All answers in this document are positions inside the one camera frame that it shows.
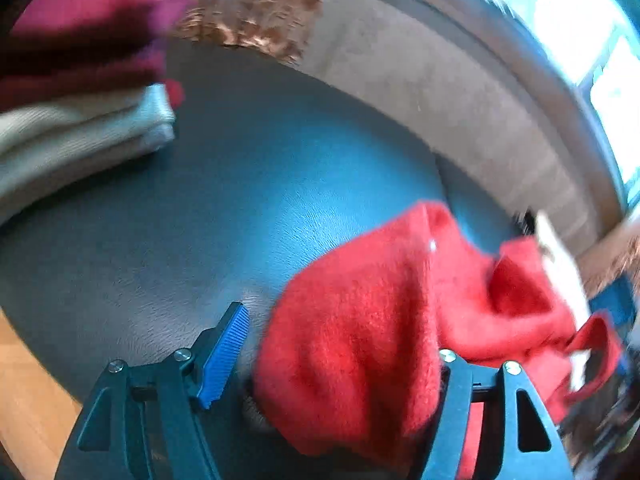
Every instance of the maroon towel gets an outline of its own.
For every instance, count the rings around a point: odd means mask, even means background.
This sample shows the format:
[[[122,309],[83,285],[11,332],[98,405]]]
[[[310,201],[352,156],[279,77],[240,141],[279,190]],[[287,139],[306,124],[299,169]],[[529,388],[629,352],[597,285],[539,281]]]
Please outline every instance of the maroon towel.
[[[30,103],[80,93],[146,86],[164,79],[164,40],[125,57],[80,62],[41,74],[0,77],[0,112]]]
[[[165,34],[184,12],[184,0],[177,0],[173,14],[167,6],[158,6],[159,1],[33,0],[15,23],[7,49],[41,52],[96,44],[142,46]]]
[[[0,56],[0,112],[164,80],[163,36],[189,0],[33,0]]]

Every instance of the wooden floor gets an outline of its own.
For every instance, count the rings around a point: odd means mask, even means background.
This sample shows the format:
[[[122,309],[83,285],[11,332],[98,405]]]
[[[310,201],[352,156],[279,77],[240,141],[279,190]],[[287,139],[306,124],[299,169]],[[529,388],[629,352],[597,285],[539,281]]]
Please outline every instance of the wooden floor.
[[[80,408],[0,310],[0,442],[25,480],[52,480]]]

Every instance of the red towel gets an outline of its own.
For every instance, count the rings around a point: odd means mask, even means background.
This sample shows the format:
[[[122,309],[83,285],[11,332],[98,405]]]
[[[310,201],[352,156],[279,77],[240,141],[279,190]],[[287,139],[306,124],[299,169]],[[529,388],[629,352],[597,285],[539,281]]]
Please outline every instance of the red towel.
[[[439,348],[475,364],[519,361],[558,421],[575,400],[568,352],[599,346],[613,367],[620,354],[603,319],[580,334],[533,238],[509,241],[493,258],[464,239],[442,204],[419,203],[293,277],[262,341],[254,394],[299,452],[344,446],[406,474],[438,402]],[[463,478],[481,416],[474,405]]]
[[[32,0],[6,42],[9,50],[48,51],[114,44],[143,46],[164,35],[171,17],[166,0]]]

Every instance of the folded towel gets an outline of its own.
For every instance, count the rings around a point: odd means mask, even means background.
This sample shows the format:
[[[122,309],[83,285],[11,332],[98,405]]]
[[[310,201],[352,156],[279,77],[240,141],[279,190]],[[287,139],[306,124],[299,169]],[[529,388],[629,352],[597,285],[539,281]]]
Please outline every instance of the folded towel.
[[[132,139],[68,162],[0,197],[0,225],[37,200],[94,173],[148,155],[174,139],[171,124],[160,124]]]
[[[164,85],[155,84],[138,106],[33,137],[0,156],[0,198],[65,164],[173,121]]]
[[[65,126],[137,106],[146,88],[81,94],[0,113],[0,155],[16,144]]]
[[[45,75],[52,70],[68,69],[78,64],[105,63],[120,57],[131,56],[135,51],[157,38],[164,38],[174,24],[180,20],[189,0],[158,0],[152,7],[155,21],[159,24],[148,41],[94,41],[91,45],[57,48],[51,50],[4,52],[0,61],[0,75]]]
[[[164,40],[121,58],[51,68],[41,74],[0,77],[0,112],[31,103],[92,92],[136,88],[161,82],[165,76]]]
[[[38,52],[97,44],[143,46],[167,33],[184,12],[177,1],[32,0],[3,46]]]
[[[569,393],[568,355],[589,345],[604,351],[605,365]],[[255,400],[303,454],[343,446],[406,474],[438,403],[438,348],[475,364],[521,362],[555,422],[612,375],[621,351],[603,317],[576,333],[534,238],[504,243],[494,259],[462,236],[443,204],[419,203],[293,277],[255,362]],[[464,478],[481,423],[473,404]]]

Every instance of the beige carpet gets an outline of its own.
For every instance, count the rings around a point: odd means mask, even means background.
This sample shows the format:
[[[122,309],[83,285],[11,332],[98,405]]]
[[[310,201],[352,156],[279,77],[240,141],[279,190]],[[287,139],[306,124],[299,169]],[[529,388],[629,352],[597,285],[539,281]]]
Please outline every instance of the beige carpet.
[[[325,0],[299,70],[404,124],[510,214],[544,209],[575,254],[596,241],[558,133],[495,57],[425,4]]]

